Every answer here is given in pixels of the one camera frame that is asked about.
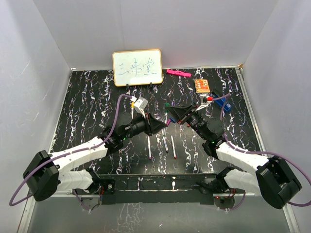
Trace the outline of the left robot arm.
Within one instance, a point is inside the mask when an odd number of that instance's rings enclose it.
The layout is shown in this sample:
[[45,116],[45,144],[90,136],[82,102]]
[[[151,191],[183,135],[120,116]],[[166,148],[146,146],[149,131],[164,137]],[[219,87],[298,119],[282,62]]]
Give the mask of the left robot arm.
[[124,146],[127,139],[140,133],[152,136],[166,128],[166,123],[150,113],[121,113],[116,122],[101,134],[76,147],[64,151],[38,152],[23,173],[23,178],[36,201],[43,201],[55,192],[82,189],[94,194],[100,189],[98,176],[91,169],[74,171],[92,160],[111,155]]

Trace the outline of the white pen purple tip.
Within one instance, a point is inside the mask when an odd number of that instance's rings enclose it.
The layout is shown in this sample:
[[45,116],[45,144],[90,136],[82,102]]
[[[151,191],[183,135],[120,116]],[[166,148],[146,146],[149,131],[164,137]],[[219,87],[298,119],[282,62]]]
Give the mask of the white pen purple tip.
[[148,140],[148,154],[149,154],[149,160],[152,159],[152,153],[151,153],[151,141],[150,141],[150,136],[147,137]]

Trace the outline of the white pen green tip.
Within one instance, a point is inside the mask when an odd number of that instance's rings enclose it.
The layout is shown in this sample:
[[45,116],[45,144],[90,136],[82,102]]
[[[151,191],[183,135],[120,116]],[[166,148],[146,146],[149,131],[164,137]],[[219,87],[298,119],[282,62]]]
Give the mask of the white pen green tip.
[[165,124],[167,124],[167,120],[168,120],[168,111],[165,110]]

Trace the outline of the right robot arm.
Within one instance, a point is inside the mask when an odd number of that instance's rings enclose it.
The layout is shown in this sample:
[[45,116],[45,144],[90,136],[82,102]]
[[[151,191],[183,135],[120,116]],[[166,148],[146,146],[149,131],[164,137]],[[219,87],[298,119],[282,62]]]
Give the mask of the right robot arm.
[[283,158],[251,154],[230,146],[223,136],[223,122],[214,117],[204,118],[197,108],[192,104],[167,106],[166,110],[176,123],[187,123],[204,140],[202,146],[207,155],[232,164],[217,174],[208,188],[224,193],[231,189],[251,192],[276,209],[282,209],[301,190],[300,181]]

